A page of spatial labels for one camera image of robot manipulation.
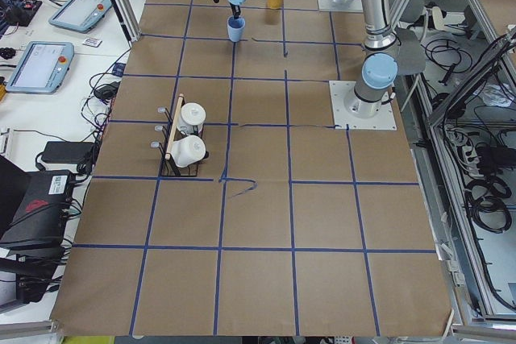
power adapter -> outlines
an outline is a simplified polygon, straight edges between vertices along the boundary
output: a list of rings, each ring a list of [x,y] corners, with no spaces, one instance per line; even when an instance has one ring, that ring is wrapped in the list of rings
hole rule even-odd
[[[101,85],[94,89],[94,96],[99,100],[106,101],[116,96],[119,91],[120,81],[114,81],[110,84]]]

table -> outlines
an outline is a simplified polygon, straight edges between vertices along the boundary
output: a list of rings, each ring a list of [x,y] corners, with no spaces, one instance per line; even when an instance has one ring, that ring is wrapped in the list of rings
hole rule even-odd
[[[144,0],[131,0],[137,18],[141,16]],[[74,44],[76,55],[71,63],[69,73],[63,85],[52,95],[8,94],[0,102],[0,126],[19,130],[37,130],[51,135],[57,135],[70,141],[78,141],[88,135],[92,128],[80,115],[83,101],[89,95],[88,80],[95,73],[105,72],[114,60],[124,53],[129,45],[122,33],[119,22],[111,11],[95,27],[89,35],[56,28],[48,23],[48,18],[56,8],[44,0],[36,17],[29,27],[20,27],[13,35],[4,36],[0,46],[14,47],[23,50],[32,40],[68,41]],[[99,48],[81,45],[86,36],[95,36],[103,42]],[[8,61],[16,64],[21,53]],[[10,71],[3,69],[0,74],[7,77]],[[104,81],[118,80],[107,77]],[[98,111],[105,109],[102,104],[92,107]],[[34,158],[43,150],[50,138],[32,132],[15,132],[11,161],[25,171],[35,170]],[[75,198],[81,200],[85,194],[85,186],[75,190]],[[75,234],[78,221],[67,224],[65,235]],[[9,313],[0,315],[0,324],[44,321],[49,319],[55,303],[56,294],[46,294],[39,303],[33,303]]]

electronic device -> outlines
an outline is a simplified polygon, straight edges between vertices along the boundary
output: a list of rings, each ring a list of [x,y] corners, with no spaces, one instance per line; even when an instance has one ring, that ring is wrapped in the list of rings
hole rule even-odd
[[[48,22],[56,27],[87,32],[104,18],[110,0],[68,0]]]
[[[27,27],[41,4],[39,0],[0,0],[2,19],[9,26]]]
[[[55,92],[66,76],[73,53],[70,42],[30,42],[7,83],[7,92]]]
[[[70,171],[24,172],[0,156],[0,244],[11,250],[59,246],[72,193]]]
[[[91,142],[48,141],[41,160],[55,164],[83,163],[91,157],[93,149]]]

metal base plate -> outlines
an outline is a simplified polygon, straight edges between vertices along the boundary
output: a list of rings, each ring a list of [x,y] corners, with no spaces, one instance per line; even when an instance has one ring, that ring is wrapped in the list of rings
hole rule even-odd
[[[330,81],[331,107],[333,121],[337,129],[365,129],[375,131],[395,131],[393,107],[390,104],[382,105],[378,114],[372,118],[357,118],[349,113],[344,106],[344,97],[355,87],[354,81]]]
[[[361,13],[362,0],[347,0],[342,3],[335,3],[331,0],[317,0],[321,11],[340,11]]]

brown paper surface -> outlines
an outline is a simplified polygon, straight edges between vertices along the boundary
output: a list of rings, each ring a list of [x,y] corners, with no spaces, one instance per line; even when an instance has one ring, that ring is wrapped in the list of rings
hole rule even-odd
[[[159,36],[131,50],[52,318],[73,335],[440,335],[399,114],[397,131],[333,128],[327,82],[359,76],[363,17],[332,15],[334,37],[317,0],[249,0],[233,44],[224,0],[191,1],[144,9]],[[179,93],[206,109],[194,179],[159,177],[150,148]]]

